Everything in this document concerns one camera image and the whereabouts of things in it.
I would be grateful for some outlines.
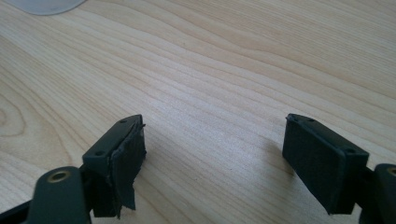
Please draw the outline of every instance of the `screw hole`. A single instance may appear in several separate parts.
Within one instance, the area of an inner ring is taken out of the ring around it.
[[[97,152],[95,152],[95,156],[102,156],[103,154],[105,154],[104,151],[97,151]]]
[[[47,181],[50,183],[58,183],[58,182],[65,180],[69,176],[70,176],[70,172],[68,172],[68,171],[58,171],[58,172],[50,175],[49,178],[47,179]]]
[[[393,175],[396,176],[396,167],[389,167],[388,168],[388,172]]]
[[[347,149],[346,149],[346,152],[347,152],[347,153],[355,153],[356,150],[353,149],[353,148],[347,148]]]

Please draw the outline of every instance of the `wooden table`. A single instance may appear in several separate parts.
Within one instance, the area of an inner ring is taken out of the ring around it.
[[[283,160],[312,117],[396,162],[394,1],[89,0],[55,16],[0,2],[0,212],[119,119],[142,114],[136,211],[94,223],[357,223]]]

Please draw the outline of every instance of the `wood grain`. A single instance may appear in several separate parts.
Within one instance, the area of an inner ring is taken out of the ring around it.
[[[94,223],[357,223],[327,216],[281,157],[288,113],[396,162],[391,0],[0,2],[0,212],[118,119],[142,114],[136,211]]]

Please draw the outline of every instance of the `light wood surface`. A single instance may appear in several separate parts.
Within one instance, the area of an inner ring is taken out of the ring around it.
[[[94,223],[357,223],[282,159],[285,117],[396,162],[391,0],[89,0],[56,16],[0,1],[0,212],[118,119],[142,114],[136,211]]]

